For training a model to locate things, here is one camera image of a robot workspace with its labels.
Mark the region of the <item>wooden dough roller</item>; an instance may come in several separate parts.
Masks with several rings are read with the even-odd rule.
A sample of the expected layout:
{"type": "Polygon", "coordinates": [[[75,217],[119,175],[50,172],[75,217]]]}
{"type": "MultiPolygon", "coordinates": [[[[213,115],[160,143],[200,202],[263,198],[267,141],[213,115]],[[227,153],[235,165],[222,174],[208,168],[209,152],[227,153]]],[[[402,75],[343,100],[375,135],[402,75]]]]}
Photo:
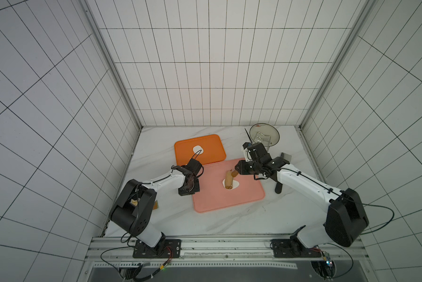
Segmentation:
{"type": "Polygon", "coordinates": [[[227,179],[231,182],[232,179],[235,179],[235,177],[237,177],[238,175],[239,175],[239,173],[236,170],[228,170],[226,172],[225,179],[227,179]]]}

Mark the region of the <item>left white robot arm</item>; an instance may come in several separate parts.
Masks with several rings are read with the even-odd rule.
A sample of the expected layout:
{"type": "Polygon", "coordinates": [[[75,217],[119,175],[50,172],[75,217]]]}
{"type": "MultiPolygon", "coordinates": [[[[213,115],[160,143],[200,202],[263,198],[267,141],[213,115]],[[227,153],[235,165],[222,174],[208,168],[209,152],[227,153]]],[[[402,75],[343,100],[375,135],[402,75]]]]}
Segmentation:
{"type": "Polygon", "coordinates": [[[165,235],[150,223],[158,192],[175,190],[179,196],[194,195],[200,191],[199,178],[203,172],[202,164],[191,158],[186,165],[172,166],[169,172],[153,180],[128,181],[111,208],[110,221],[160,252],[165,247],[165,235]]]}

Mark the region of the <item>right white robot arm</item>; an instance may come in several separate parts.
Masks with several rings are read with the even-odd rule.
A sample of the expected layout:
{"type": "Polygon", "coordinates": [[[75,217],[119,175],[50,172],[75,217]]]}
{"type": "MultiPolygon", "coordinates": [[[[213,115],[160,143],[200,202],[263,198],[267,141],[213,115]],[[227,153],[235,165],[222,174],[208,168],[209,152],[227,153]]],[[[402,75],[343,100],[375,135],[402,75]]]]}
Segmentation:
{"type": "Polygon", "coordinates": [[[235,170],[240,175],[252,175],[254,180],[272,179],[310,199],[326,212],[326,220],[313,226],[304,225],[290,237],[297,246],[311,249],[320,244],[335,243],[350,247],[369,225],[359,194],[338,190],[299,170],[284,157],[272,158],[260,142],[242,145],[245,160],[235,170]]]}

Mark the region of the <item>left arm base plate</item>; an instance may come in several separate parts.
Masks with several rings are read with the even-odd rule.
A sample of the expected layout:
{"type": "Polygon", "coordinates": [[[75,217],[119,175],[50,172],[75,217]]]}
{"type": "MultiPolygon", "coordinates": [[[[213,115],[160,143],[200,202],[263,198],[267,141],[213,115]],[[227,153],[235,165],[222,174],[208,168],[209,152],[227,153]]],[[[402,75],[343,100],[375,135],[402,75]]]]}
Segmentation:
{"type": "Polygon", "coordinates": [[[149,247],[139,239],[135,243],[132,255],[135,259],[176,259],[180,257],[182,246],[180,239],[163,239],[155,247],[149,247]]]}

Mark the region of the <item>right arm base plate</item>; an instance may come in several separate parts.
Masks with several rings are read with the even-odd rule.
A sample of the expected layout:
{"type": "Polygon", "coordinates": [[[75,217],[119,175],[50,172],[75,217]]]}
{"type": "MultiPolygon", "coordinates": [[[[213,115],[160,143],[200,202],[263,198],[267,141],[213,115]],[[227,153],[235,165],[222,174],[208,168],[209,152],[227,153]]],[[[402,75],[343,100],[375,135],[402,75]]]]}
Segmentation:
{"type": "Polygon", "coordinates": [[[272,239],[269,247],[273,251],[275,258],[294,259],[306,258],[315,259],[321,258],[322,253],[313,248],[307,249],[298,239],[298,233],[305,228],[302,226],[298,228],[288,239],[272,239]]]}

